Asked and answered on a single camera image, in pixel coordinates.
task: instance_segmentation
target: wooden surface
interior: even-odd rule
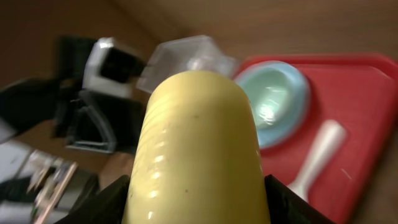
[[[121,12],[126,13],[134,21],[151,33],[161,42],[181,38],[184,28],[150,0],[109,0]]]
[[[398,58],[398,1],[278,1],[189,35],[215,38],[239,59],[254,54],[381,52]]]
[[[258,9],[272,7],[271,0],[147,0],[151,5],[164,11],[170,18],[186,29],[200,29],[217,21],[236,16],[246,16]]]
[[[148,59],[159,43],[108,0],[5,0],[0,7],[0,88],[21,78],[53,76],[53,43],[58,35],[116,37]],[[146,101],[147,95],[134,90]],[[99,172],[108,156],[64,148],[63,139],[50,139],[52,123],[39,124],[18,140],[55,156],[77,161]]]
[[[398,124],[395,125],[350,223],[398,223]]]

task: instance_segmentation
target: clear plastic container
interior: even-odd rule
[[[236,65],[236,59],[226,56],[206,35],[173,40],[157,46],[137,88],[152,93],[168,77],[188,70],[208,70],[231,78]]]

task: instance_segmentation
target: yellow cylinder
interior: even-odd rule
[[[269,223],[246,94],[213,72],[179,73],[147,107],[123,223]]]

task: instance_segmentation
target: plastic dish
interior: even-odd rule
[[[168,77],[189,70],[206,70],[232,78],[236,59],[225,55],[206,35],[159,44],[149,59],[137,88],[152,93]]]
[[[259,63],[235,81],[251,101],[261,149],[285,140],[304,120],[310,91],[306,78],[293,66]]]

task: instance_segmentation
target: white spoon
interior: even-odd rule
[[[313,181],[333,157],[345,136],[346,130],[337,121],[324,121],[300,172],[288,188],[308,202],[308,190]]]

